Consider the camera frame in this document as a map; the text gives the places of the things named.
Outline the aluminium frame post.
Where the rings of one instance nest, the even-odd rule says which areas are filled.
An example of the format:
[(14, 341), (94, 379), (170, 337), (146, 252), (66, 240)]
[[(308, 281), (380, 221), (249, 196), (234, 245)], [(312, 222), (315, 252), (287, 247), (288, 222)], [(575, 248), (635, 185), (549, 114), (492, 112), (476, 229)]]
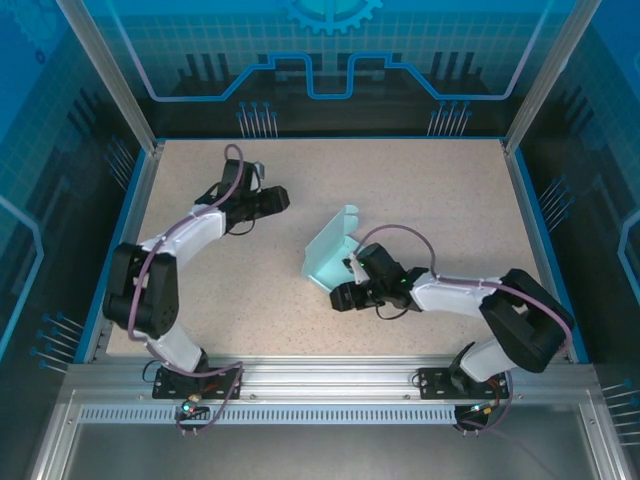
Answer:
[(515, 154), (560, 74), (566, 68), (600, 3), (601, 0), (576, 0), (507, 132), (503, 142), (507, 155)]
[(82, 0), (55, 0), (141, 148), (155, 155), (158, 141), (107, 43)]

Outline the aluminium mounting rail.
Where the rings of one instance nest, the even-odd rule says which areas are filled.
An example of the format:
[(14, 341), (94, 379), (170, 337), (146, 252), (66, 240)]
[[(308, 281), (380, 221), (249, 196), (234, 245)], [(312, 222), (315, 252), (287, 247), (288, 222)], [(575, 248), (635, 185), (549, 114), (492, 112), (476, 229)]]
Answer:
[[(244, 365), (244, 404), (416, 404), (411, 378), (421, 367), (447, 367), (447, 355), (215, 356), (216, 366)], [(59, 399), (77, 404), (144, 404), (151, 385), (142, 379), (144, 356), (107, 356), (69, 367)], [(515, 405), (582, 404), (603, 395), (591, 365), (553, 362), (541, 374), (512, 373)]]

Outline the light blue paper box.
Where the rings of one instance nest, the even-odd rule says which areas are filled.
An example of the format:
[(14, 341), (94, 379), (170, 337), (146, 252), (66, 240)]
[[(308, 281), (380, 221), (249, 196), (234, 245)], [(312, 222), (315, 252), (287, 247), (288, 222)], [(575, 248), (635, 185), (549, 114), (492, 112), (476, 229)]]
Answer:
[(354, 280), (344, 260), (358, 246), (351, 236), (359, 225), (358, 214), (356, 206), (344, 206), (305, 248), (302, 275), (325, 293)]

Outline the left aluminium frame post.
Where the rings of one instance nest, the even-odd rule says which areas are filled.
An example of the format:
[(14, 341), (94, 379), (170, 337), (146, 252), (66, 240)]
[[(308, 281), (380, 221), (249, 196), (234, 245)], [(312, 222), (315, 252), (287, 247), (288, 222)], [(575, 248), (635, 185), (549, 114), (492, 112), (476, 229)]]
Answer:
[(55, 0), (141, 148), (155, 155), (158, 141), (107, 43), (82, 0)]

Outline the aluminium side rail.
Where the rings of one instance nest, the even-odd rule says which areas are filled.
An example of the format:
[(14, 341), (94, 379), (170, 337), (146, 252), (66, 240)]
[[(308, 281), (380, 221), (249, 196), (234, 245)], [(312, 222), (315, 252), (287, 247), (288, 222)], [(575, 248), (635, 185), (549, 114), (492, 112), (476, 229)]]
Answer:
[(573, 308), (559, 269), (551, 237), (544, 222), (538, 197), (520, 149), (517, 148), (514, 153), (505, 153), (505, 161), (529, 238), (540, 282), (570, 314), (573, 314)]
[(146, 153), (142, 150), (138, 156), (96, 284), (74, 356), (74, 364), (94, 362), (104, 355), (104, 351), (108, 346), (113, 327), (111, 322), (103, 315), (102, 305), (113, 252), (122, 242), (137, 242), (164, 145), (165, 141), (161, 139), (154, 153)]

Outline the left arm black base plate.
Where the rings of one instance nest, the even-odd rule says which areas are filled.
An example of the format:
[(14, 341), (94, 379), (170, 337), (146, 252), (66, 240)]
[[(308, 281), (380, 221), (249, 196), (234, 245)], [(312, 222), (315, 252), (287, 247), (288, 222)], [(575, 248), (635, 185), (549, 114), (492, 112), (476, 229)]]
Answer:
[(223, 400), (239, 372), (239, 368), (232, 368), (215, 376), (195, 378), (160, 367), (156, 371), (152, 398), (186, 400), (191, 395), (197, 394), (205, 400)]

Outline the right aluminium frame post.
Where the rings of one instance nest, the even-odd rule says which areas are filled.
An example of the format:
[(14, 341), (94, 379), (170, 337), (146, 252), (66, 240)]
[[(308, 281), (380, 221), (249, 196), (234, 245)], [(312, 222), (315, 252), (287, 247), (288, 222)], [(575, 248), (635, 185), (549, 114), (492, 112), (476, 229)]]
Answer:
[(600, 3), (601, 0), (576, 0), (507, 132), (503, 142), (507, 155), (515, 154), (560, 74), (566, 68)]

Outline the right aluminium side rail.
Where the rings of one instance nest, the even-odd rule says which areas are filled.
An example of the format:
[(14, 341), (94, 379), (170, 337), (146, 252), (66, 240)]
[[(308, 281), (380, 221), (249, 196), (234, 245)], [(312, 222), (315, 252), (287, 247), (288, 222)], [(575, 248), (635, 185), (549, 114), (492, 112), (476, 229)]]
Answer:
[(559, 269), (551, 237), (544, 222), (538, 197), (520, 149), (517, 148), (514, 153), (505, 153), (505, 161), (529, 238), (540, 282), (570, 314), (573, 314), (573, 308)]

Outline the left aluminium side rail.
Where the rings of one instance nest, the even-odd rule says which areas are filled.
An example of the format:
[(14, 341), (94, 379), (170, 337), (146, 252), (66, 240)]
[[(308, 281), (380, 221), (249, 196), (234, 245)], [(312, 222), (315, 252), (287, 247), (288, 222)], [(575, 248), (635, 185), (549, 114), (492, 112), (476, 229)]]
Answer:
[(146, 153), (142, 150), (138, 156), (96, 284), (74, 356), (74, 364), (94, 362), (104, 355), (104, 351), (108, 346), (113, 327), (111, 322), (103, 315), (102, 305), (113, 252), (122, 242), (137, 242), (164, 145), (165, 141), (161, 139), (154, 153)]

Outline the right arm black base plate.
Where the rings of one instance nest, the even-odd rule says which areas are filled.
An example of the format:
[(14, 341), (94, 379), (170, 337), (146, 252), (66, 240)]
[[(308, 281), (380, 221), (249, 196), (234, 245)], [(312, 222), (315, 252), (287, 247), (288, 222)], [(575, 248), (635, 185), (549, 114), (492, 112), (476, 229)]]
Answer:
[(464, 372), (452, 373), (448, 368), (423, 367), (412, 379), (422, 400), (506, 400), (509, 387), (505, 374), (497, 374), (478, 382)]

